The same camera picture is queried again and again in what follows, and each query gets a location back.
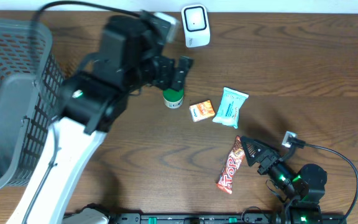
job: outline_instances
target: wooden table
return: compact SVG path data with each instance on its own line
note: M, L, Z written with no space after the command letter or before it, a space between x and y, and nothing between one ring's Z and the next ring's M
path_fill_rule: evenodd
M30 19L32 12L0 11L0 17ZM70 75L98 48L109 12L47 12L53 53ZM210 13L211 43L187 49L183 30L165 55L187 55L195 64L186 80L183 106L168 109L162 93L145 88L129 100L104 144L81 176L67 210L101 203L113 211L242 212L280 203L265 186L266 176L246 164L233 194L215 186L236 135L279 146L286 130L309 143L331 147L358 168L358 15ZM224 86L250 95L239 129L207 119L191 120L189 105L211 100L218 109ZM328 172L324 212L345 213L356 179L334 154L298 150L289 164L298 170L317 163ZM16 207L24 187L0 191L0 223ZM358 202L348 218L358 223Z

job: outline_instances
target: gray plastic basket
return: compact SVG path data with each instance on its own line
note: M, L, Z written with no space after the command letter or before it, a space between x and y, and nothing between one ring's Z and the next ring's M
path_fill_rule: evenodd
M0 19L0 188L25 185L30 180L63 81L50 53L52 35L42 24L33 40L38 55L36 62L42 71L35 74L29 52L29 24ZM44 92L44 98L40 97L40 91Z

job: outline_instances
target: green lid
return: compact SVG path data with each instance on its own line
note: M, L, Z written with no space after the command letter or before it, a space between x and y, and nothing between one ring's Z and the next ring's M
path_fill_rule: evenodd
M184 94L184 90L181 89L179 91L175 91L172 89L167 89L162 92L162 95L164 96L164 99L169 102L177 102L179 101Z

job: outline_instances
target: white background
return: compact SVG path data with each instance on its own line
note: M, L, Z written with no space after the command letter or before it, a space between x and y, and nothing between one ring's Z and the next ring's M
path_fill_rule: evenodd
M50 0L0 0L0 10L36 10ZM178 12L183 6L201 3L209 12L308 12L355 13L358 0L92 0L130 11ZM57 6L52 10L95 10L82 6Z

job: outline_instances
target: robotic arm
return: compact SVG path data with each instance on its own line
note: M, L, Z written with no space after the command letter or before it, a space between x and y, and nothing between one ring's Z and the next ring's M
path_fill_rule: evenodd
M26 191L8 223L61 223L86 163L104 141L128 97L144 85L181 90L193 60L162 56L178 22L166 14L112 16L99 51L87 55L60 88L58 114ZM92 71L85 66L93 62Z

